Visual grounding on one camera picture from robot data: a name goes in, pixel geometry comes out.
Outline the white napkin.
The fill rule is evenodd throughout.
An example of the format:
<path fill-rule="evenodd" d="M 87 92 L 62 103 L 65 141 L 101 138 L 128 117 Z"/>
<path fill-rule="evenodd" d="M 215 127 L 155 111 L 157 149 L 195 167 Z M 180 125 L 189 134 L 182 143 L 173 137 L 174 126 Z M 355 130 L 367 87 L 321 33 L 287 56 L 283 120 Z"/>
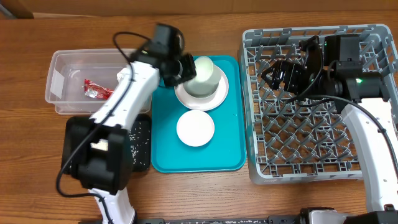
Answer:
<path fill-rule="evenodd" d="M 118 72 L 116 75 L 116 78 L 117 78 L 118 83 L 120 83 L 124 78 L 124 70 L 121 70 L 120 72 Z"/>

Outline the red snack wrapper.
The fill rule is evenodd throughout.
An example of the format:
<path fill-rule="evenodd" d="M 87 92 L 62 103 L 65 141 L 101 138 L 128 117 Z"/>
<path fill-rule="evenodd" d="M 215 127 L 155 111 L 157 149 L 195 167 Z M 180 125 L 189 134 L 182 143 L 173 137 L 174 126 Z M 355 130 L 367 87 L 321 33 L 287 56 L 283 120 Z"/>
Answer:
<path fill-rule="evenodd" d="M 114 90 L 100 86 L 95 82 L 87 79 L 84 80 L 83 88 L 85 96 L 101 100 L 107 100 L 114 92 Z"/>

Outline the rice and food scraps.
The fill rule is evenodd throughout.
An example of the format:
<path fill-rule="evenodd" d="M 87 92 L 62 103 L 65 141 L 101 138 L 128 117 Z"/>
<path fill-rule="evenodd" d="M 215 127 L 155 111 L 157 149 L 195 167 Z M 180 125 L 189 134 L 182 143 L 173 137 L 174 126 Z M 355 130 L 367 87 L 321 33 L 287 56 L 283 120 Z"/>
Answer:
<path fill-rule="evenodd" d="M 90 149 L 103 153 L 111 170 L 130 167 L 134 172 L 143 172 L 150 166 L 151 121 L 139 119 L 131 129 L 119 124 L 102 126 L 90 143 Z"/>

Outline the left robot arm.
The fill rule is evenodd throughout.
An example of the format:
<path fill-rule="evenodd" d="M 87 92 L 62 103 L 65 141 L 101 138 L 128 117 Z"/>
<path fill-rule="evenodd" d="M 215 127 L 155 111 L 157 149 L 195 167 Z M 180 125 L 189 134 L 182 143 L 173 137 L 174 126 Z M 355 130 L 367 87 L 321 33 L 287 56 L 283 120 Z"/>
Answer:
<path fill-rule="evenodd" d="M 153 38 L 130 55 L 127 74 L 103 104 L 90 117 L 71 117 L 65 127 L 62 163 L 55 181 L 59 195 L 63 174 L 79 180 L 86 193 L 73 197 L 94 197 L 103 223 L 135 223 L 127 183 L 133 170 L 129 134 L 140 110 L 150 95 L 163 83 L 178 86 L 195 77 L 191 54 L 186 53 L 185 38 L 173 26 L 158 23 Z"/>

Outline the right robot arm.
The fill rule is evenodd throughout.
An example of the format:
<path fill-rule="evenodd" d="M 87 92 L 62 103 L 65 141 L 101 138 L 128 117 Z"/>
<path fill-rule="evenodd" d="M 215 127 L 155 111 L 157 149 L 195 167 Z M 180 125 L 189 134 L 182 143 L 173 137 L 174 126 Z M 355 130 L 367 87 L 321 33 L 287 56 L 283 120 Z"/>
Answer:
<path fill-rule="evenodd" d="M 278 60 L 261 73 L 262 83 L 294 94 L 288 103 L 332 101 L 349 129 L 366 190 L 362 215 L 340 215 L 342 223 L 397 223 L 397 136 L 390 94 L 379 72 L 364 72 L 360 37 L 317 35 L 299 42 L 305 65 Z"/>

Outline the small white plate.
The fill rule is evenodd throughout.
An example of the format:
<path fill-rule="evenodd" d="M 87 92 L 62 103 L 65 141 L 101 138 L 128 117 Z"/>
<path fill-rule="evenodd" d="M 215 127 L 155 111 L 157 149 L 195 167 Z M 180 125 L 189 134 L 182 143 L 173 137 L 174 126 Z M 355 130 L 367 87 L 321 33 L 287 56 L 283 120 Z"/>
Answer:
<path fill-rule="evenodd" d="M 177 121 L 177 136 L 190 147 L 207 144 L 215 133 L 215 124 L 211 116 L 200 110 L 190 110 Z"/>

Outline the white paper cup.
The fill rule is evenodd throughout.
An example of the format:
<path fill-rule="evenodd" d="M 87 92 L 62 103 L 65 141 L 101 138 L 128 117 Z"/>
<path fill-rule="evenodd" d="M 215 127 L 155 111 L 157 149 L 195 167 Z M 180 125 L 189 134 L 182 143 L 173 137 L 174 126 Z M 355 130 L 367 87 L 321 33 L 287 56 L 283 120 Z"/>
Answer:
<path fill-rule="evenodd" d="M 197 75 L 212 75 L 214 70 L 213 62 L 209 57 L 198 57 L 195 61 L 195 71 Z"/>

